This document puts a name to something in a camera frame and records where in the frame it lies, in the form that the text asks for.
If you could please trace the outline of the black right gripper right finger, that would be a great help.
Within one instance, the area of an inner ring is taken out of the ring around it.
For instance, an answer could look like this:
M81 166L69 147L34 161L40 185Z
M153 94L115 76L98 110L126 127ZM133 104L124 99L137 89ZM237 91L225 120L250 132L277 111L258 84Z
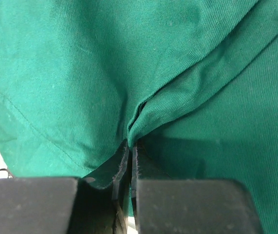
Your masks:
M132 149L131 201L140 234L260 234L247 188L231 179L172 179L147 155Z

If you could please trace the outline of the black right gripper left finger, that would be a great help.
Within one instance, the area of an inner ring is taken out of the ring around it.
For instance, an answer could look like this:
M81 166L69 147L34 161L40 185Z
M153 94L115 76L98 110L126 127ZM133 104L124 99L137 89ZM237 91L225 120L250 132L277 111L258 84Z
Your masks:
M130 150L85 177L0 179L0 234L125 234Z

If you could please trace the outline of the dark green surgical drape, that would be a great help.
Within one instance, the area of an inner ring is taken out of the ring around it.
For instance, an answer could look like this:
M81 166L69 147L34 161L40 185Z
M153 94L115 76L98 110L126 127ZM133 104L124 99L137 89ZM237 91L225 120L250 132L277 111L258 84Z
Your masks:
M0 0L13 175L85 176L123 140L241 181L278 234L278 0Z

